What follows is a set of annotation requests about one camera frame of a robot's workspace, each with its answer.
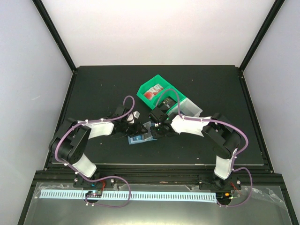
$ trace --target red and white package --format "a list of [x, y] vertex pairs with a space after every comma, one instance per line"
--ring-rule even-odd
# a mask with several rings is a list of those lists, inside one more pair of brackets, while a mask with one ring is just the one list
[[154, 96], [156, 96], [161, 90], [163, 90], [164, 88], [157, 84], [154, 87], [150, 88], [148, 91], [146, 91], [146, 93], [144, 94], [144, 96], [148, 99], [148, 100], [152, 100]]

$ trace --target white ruler strip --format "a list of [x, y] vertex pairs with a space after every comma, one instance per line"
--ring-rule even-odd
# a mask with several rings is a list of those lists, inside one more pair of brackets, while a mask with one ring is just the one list
[[[85, 199], [89, 191], [44, 189], [39, 198], [48, 199]], [[102, 196], [89, 197], [89, 200], [127, 200], [128, 191], [103, 191]], [[132, 201], [176, 201], [176, 202], [207, 202], [216, 203], [215, 193], [204, 192], [150, 192], [132, 191]]]

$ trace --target black metal frame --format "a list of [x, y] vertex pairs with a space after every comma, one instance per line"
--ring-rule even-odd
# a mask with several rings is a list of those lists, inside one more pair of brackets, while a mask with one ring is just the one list
[[[55, 42], [57, 43], [61, 53], [66, 59], [70, 69], [73, 72], [73, 76], [67, 91], [67, 95], [64, 101], [63, 108], [60, 113], [60, 117], [57, 123], [56, 130], [62, 124], [65, 118], [65, 112], [68, 107], [69, 99], [73, 90], [73, 86], [75, 84], [77, 69], [75, 64], [73, 63], [62, 39], [60, 38], [58, 31], [56, 30], [49, 14], [47, 13], [46, 8], [44, 7], [41, 0], [32, 0], [37, 7], [39, 13], [41, 14], [45, 24], [47, 25], [50, 33], [52, 34]], [[298, 220], [296, 218], [295, 211], [293, 209], [291, 199], [287, 192], [283, 177], [281, 174], [273, 173], [273, 166], [271, 164], [271, 160], [263, 140], [263, 135], [260, 130], [260, 126], [257, 120], [257, 116], [251, 101], [251, 97], [246, 85], [246, 81], [244, 79], [243, 71], [245, 70], [247, 64], [250, 62], [252, 56], [254, 55], [256, 49], [258, 48], [261, 40], [266, 34], [268, 28], [270, 27], [272, 21], [274, 20], [276, 14], [278, 13], [280, 7], [284, 3], [284, 0], [275, 0], [270, 12], [268, 13], [265, 21], [263, 22], [259, 32], [257, 33], [253, 43], [251, 44], [250, 49], [248, 50], [241, 66], [237, 68], [237, 76], [239, 76], [240, 84], [243, 90], [243, 94], [250, 112], [251, 120], [255, 129], [255, 133], [257, 136], [257, 140], [262, 152], [262, 158], [264, 160], [264, 166], [248, 166], [250, 169], [254, 185], [274, 185], [280, 186], [281, 191], [284, 196], [285, 203], [287, 205], [290, 218], [292, 220], [292, 224], [298, 225]], [[18, 224], [23, 224], [26, 218], [26, 214], [31, 202], [31, 198], [33, 196], [36, 184], [38, 182], [63, 182], [63, 183], [74, 183], [75, 174], [69, 168], [63, 165], [54, 165], [49, 163], [51, 161], [51, 154], [48, 154], [46, 164], [44, 166], [43, 171], [37, 171], [32, 185], [30, 187], [23, 211], [21, 213], [21, 217]], [[184, 184], [195, 184], [198, 181], [199, 176], [209, 176], [211, 177], [213, 173], [214, 166], [199, 166], [191, 169], [190, 167], [180, 167], [180, 169], [170, 166], [168, 168], [163, 167], [153, 167], [153, 166], [124, 166], [124, 165], [99, 165], [98, 169], [101, 171], [101, 176], [109, 176], [109, 175], [118, 175], [127, 179], [130, 183], [159, 183], [160, 181], [168, 181], [169, 183], [184, 183]], [[244, 185], [249, 185], [248, 174], [244, 172], [234, 173], [235, 176], [239, 177], [239, 180]]]

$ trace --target white wall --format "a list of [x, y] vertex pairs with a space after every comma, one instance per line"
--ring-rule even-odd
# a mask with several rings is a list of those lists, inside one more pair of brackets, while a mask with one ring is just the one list
[[300, 1], [285, 1], [245, 70], [263, 136], [300, 219]]
[[0, 220], [17, 224], [71, 71], [30, 0], [0, 6]]
[[43, 0], [76, 66], [239, 66], [274, 0]]

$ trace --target black tabletop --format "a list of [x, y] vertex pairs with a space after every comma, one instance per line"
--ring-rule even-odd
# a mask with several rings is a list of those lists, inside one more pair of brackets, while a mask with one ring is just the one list
[[[157, 74], [199, 106], [203, 110], [200, 116], [221, 113], [248, 136], [249, 147], [239, 155], [236, 164], [263, 164], [235, 66], [81, 66], [65, 118], [94, 120], [108, 116], [125, 96], [132, 95], [141, 122], [147, 122], [150, 108], [136, 93]], [[192, 134], [134, 145], [120, 135], [101, 136], [89, 140], [85, 154], [96, 164], [214, 165], [216, 162], [211, 142]]]

